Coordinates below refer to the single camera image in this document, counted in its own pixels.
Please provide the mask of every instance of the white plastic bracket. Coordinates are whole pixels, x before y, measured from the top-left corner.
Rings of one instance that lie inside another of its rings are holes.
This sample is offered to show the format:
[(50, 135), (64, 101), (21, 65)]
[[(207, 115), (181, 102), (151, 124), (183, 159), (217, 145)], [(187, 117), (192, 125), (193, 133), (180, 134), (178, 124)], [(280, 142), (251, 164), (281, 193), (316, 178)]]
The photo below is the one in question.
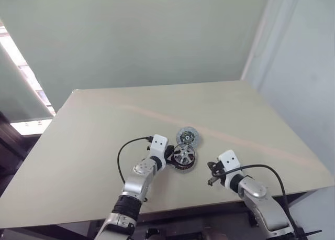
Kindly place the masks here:
[[(225, 172), (233, 170), (235, 168), (239, 168), (241, 166), (241, 163), (239, 162), (233, 150), (225, 151), (224, 153), (219, 155), (218, 159), (222, 162)], [(229, 173), (226, 175), (225, 180), (226, 189), (230, 189), (230, 181), (237, 174), (243, 175), (243, 172), (241, 170), (238, 170), (236, 172)]]
[(156, 156), (161, 160), (162, 168), (160, 169), (160, 171), (163, 170), (166, 166), (164, 153), (165, 153), (166, 147), (168, 146), (168, 142), (169, 142), (168, 138), (164, 136), (160, 136), (158, 134), (155, 134), (151, 142), (149, 157)]

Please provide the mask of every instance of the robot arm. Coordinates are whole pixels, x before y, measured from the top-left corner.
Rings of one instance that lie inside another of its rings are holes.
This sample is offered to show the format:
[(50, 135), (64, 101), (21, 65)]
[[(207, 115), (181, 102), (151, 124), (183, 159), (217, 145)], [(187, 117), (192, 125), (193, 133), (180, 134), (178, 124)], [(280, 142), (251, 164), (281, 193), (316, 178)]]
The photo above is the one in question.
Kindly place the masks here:
[(166, 166), (164, 158), (168, 139), (155, 135), (148, 157), (137, 163), (125, 182), (112, 212), (96, 235), (96, 240), (131, 239), (142, 203), (154, 176)]
[[(218, 160), (218, 163), (208, 163), (213, 173), (225, 173), (240, 167), (240, 162), (232, 150), (221, 154)], [(223, 175), (221, 178), (212, 177), (208, 184), (213, 185), (219, 179), (225, 188), (237, 193), (253, 212), (266, 239), (295, 239), (294, 229), (287, 215), (263, 184), (245, 176), (241, 170)]]

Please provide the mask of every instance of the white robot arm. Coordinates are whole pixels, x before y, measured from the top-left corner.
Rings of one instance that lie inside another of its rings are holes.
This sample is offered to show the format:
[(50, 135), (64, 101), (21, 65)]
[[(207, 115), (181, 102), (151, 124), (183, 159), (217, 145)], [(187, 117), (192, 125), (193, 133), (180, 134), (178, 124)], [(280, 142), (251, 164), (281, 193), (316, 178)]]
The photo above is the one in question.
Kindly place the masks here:
[(133, 234), (137, 217), (153, 177), (166, 166), (168, 139), (155, 135), (149, 155), (137, 163), (125, 182), (112, 212), (96, 235), (96, 240), (127, 240)]
[[(212, 178), (208, 180), (208, 185), (212, 186), (214, 182), (220, 180), (221, 185), (226, 189), (237, 193), (254, 214), (267, 240), (307, 239), (306, 236), (321, 232), (304, 233), (302, 228), (297, 227), (288, 210), (283, 183), (273, 168), (262, 164), (241, 167), (238, 158), (232, 150), (225, 151), (219, 155), (217, 163), (208, 162), (207, 165), (212, 173)], [(272, 198), (263, 184), (243, 174), (242, 169), (251, 167), (265, 167), (276, 175), (286, 204), (284, 209)]]

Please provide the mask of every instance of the white wall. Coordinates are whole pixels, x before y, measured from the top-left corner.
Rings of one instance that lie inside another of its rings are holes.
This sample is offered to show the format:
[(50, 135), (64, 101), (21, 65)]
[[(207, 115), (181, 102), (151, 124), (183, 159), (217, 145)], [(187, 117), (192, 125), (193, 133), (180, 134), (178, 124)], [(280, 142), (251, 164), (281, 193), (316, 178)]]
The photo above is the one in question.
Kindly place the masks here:
[[(276, 21), (268, 19), (271, 26), (252, 54), (246, 77), (332, 173), (334, 2), (283, 0), (278, 14), (270, 14)], [(323, 230), (308, 239), (335, 239), (334, 192), (334, 187), (319, 190), (292, 206), (293, 217), (305, 230)]]
[(0, 0), (55, 110), (73, 89), (239, 79), (266, 0)]

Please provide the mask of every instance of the metal hub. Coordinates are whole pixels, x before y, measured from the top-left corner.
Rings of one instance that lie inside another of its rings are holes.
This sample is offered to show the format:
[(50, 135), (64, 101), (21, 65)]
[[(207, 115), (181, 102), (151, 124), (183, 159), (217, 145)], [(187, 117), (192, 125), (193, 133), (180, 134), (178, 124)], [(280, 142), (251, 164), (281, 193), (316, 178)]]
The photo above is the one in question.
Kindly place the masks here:
[(187, 144), (179, 144), (173, 150), (175, 168), (178, 170), (192, 170), (195, 164), (195, 152), (193, 147)]

